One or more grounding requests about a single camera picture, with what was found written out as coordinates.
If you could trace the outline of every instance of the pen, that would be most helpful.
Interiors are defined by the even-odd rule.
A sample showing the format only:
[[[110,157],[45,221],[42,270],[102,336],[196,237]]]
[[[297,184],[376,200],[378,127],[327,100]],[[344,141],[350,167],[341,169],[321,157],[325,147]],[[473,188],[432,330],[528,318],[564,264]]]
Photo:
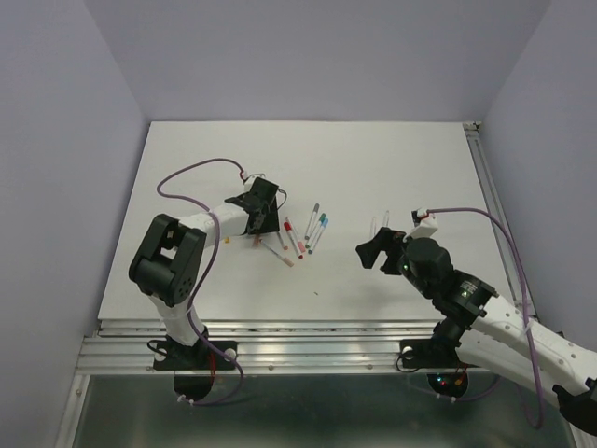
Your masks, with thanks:
[[[317,233],[317,235],[315,236],[315,239],[313,241],[313,245],[311,246],[311,249],[309,249],[309,253],[312,254],[313,251],[315,250],[315,248],[317,247],[317,243],[319,243],[319,240],[321,240],[321,235],[324,234],[324,230],[327,227],[327,221],[328,219],[326,218],[326,220],[323,222],[323,224],[321,225],[321,231],[319,233]]]
[[[375,233],[377,233],[377,219],[375,219],[375,217],[373,217],[371,220],[371,230],[369,232],[371,233],[371,239],[373,239],[375,237]]]
[[[284,239],[282,238],[282,234],[277,231],[276,232],[276,236],[278,237],[278,241],[280,242],[280,246],[282,247],[282,249],[283,250],[288,250],[288,246],[284,242]]]
[[[298,259],[302,259],[302,254],[300,253],[299,249],[299,242],[295,239],[295,235],[292,234],[292,227],[287,222],[284,223],[284,228],[286,229],[286,233],[288,234],[288,238],[290,238],[290,243],[295,249]]]
[[[319,217],[319,220],[313,226],[311,233],[309,234],[309,239],[312,239],[314,235],[321,229],[322,223],[326,220],[326,214],[322,213]]]
[[[295,226],[293,226],[292,222],[290,222],[290,217],[286,217],[286,222],[288,224],[290,224],[290,230],[292,231],[292,234],[294,235],[295,240],[297,240],[297,242],[298,242],[298,249],[300,250],[300,253],[302,254],[303,252],[306,252],[307,249],[305,249],[305,245],[302,243],[302,241],[300,241],[299,234],[297,233]]]
[[[263,240],[259,240],[259,242],[261,243],[261,245],[263,245],[266,249],[268,249],[273,255],[275,255],[278,259],[280,259],[281,261],[283,261],[284,263],[286,263],[287,266],[289,267],[293,267],[295,265],[295,263],[293,263],[292,261],[290,261],[289,259],[287,259],[286,257],[281,256],[279,253],[277,253],[275,250],[273,250],[270,245],[268,245],[265,241]]]
[[[315,226],[317,223],[317,212],[319,211],[319,203],[315,204],[313,211],[311,213],[311,217],[309,218],[309,224],[307,224],[307,229],[305,230],[305,240],[308,240],[311,236],[312,232],[312,225]]]

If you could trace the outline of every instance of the glass panel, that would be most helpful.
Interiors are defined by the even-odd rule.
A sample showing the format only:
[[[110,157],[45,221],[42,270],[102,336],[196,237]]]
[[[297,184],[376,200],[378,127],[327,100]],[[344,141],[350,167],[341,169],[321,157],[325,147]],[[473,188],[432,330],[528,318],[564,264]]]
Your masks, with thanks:
[[[216,379],[213,396],[236,378]],[[485,390],[470,374],[467,395]],[[416,387],[424,374],[262,376],[245,379],[234,402],[207,408],[176,401],[172,377],[91,379],[76,447],[558,447],[574,446],[548,407],[545,427],[529,427],[512,383],[487,398],[451,404]],[[524,393],[534,408],[535,396]]]

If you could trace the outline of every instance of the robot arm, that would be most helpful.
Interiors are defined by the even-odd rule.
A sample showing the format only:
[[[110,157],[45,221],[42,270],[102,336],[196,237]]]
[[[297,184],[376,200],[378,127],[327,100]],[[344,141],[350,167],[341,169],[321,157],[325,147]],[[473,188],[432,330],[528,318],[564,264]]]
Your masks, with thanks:
[[[419,210],[413,218],[416,227],[408,234],[381,228],[356,248],[366,269],[385,252],[382,271],[404,276],[446,317],[431,339],[402,342],[405,367],[443,370],[463,362],[535,390],[521,312],[477,277],[453,268],[448,251],[429,238],[437,230],[433,215]],[[597,435],[597,354],[534,320],[530,327],[547,402]]]
[[[215,223],[219,239],[243,234],[278,231],[276,202],[278,186],[263,177],[244,184],[245,192],[229,198],[209,214],[199,213],[176,219],[158,215],[151,222],[129,269],[129,278],[156,305],[170,340],[193,347],[206,331],[193,307],[189,307],[197,283],[203,250],[215,243]]]

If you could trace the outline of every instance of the lavender wall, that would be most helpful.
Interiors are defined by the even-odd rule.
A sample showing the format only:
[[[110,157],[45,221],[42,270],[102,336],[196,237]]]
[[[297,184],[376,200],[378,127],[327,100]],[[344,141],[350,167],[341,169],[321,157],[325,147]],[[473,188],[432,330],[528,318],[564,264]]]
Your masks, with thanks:
[[[79,0],[0,14],[0,446],[53,446],[146,121]]]
[[[548,0],[86,0],[152,119],[480,119]]]
[[[484,120],[482,141],[552,329],[597,350],[597,2],[557,0]]]

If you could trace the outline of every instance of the white table surface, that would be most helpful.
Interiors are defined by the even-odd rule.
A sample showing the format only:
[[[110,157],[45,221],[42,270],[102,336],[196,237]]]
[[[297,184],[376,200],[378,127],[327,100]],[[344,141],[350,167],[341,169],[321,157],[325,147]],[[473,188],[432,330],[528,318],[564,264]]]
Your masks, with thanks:
[[[390,210],[390,227],[409,230],[419,207],[485,208],[461,123],[404,122],[153,122],[109,274],[100,319],[158,318],[128,278],[129,264],[151,219],[198,212],[166,200],[156,184],[196,161],[230,157],[249,173],[266,173],[288,192],[281,217],[299,233],[314,203],[329,216],[315,254],[288,268],[252,239],[222,244],[215,268],[196,300],[205,320],[419,320],[440,314],[403,278],[362,269],[354,248],[368,240]],[[165,189],[215,207],[242,192],[238,170],[211,164],[181,175]],[[489,221],[469,214],[438,216],[435,238],[454,265],[509,295]],[[268,239],[277,247],[275,235]],[[203,254],[204,267],[211,251]]]

